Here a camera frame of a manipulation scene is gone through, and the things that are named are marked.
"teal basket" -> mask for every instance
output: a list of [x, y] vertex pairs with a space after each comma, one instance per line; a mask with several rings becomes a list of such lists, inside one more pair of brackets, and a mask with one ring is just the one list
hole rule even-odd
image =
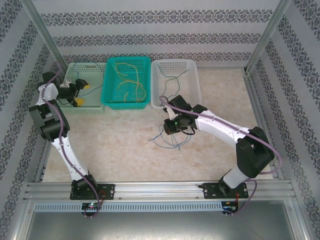
[[[143, 88], [136, 83], [137, 78]], [[105, 67], [101, 103], [115, 110], [144, 109], [150, 102], [150, 78], [151, 60], [149, 57], [120, 56], [109, 58]]]

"perforated metal strip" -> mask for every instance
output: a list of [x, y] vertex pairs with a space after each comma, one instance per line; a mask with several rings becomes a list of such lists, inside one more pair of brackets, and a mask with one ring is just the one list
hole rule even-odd
[[[37, 203], [35, 212], [80, 212], [81, 202]], [[106, 202], [100, 212], [208, 212], [222, 211], [220, 201], [206, 202]]]

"yellow object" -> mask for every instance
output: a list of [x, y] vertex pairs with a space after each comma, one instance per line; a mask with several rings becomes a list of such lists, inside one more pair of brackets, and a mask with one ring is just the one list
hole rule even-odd
[[[117, 69], [117, 65], [127, 65], [127, 66], [130, 66], [130, 67], [133, 67], [133, 68], [135, 69], [135, 72], [136, 72], [136, 81], [123, 78], [122, 76], [128, 76], [128, 75], [127, 75], [127, 74], [124, 74], [124, 73], [122, 73], [122, 72], [119, 72], [118, 69]], [[114, 69], [115, 69], [115, 71], [118, 73], [118, 76], [119, 76], [122, 80], [124, 80], [123, 82], [121, 82], [121, 83], [118, 85], [117, 89], [118, 89], [122, 84], [124, 84], [124, 83], [134, 83], [134, 84], [136, 84], [136, 88], [135, 88], [136, 101], [137, 101], [137, 102], [143, 101], [143, 100], [146, 98], [147, 93], [146, 93], [146, 90], [145, 90], [144, 86], [139, 82], [138, 69], [136, 68], [136, 66], [131, 65], [131, 64], [128, 64], [128, 63], [126, 63], [126, 62], [121, 62], [121, 63], [116, 63], [116, 65], [114, 66]], [[141, 98], [141, 97], [138, 97], [138, 87], [141, 87], [142, 90], [143, 90], [143, 92], [144, 92], [144, 95], [143, 95], [142, 98]]]
[[75, 97], [74, 100], [75, 100], [76, 104], [78, 105], [78, 107], [80, 107], [82, 104], [85, 103], [85, 100], [83, 98]]

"basket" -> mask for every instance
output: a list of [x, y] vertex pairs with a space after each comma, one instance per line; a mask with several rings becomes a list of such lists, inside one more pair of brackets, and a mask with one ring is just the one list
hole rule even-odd
[[[105, 69], [106, 63], [104, 62], [72, 62], [69, 64], [64, 81], [75, 83], [76, 79], [79, 77], [80, 79], [86, 80], [90, 87], [80, 90], [78, 97], [84, 99], [84, 104], [79, 107], [74, 107], [70, 104], [62, 105], [60, 102], [58, 102], [58, 105], [63, 113], [103, 114], [105, 112], [106, 107], [100, 102], [100, 96], [102, 92], [102, 87], [100, 86], [102, 86], [104, 81], [103, 75], [105, 73]], [[62, 99], [61, 102], [63, 104], [67, 103], [67, 101], [64, 99]]]
[[[101, 103], [114, 110], [144, 109], [150, 102], [150, 71], [151, 61], [146, 56], [109, 58], [106, 63]], [[141, 85], [136, 84], [137, 74]]]
[[169, 100], [181, 95], [191, 106], [201, 105], [196, 62], [191, 59], [154, 60], [151, 64], [151, 105], [154, 108], [164, 108], [159, 100], [162, 95]]

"floor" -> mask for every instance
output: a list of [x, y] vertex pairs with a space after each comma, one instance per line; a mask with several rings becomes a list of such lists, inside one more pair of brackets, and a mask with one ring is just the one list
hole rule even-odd
[[[198, 75], [203, 106], [237, 125], [257, 125], [240, 70], [199, 70]], [[72, 148], [97, 182], [219, 180], [236, 166], [234, 149], [206, 132], [197, 131], [180, 150], [148, 141], [168, 118], [150, 104], [143, 110], [106, 108], [104, 115], [66, 114], [66, 118]], [[176, 137], [179, 142], [186, 135]], [[156, 142], [163, 145], [161, 139]], [[70, 181], [64, 161], [52, 147], [43, 182]]]

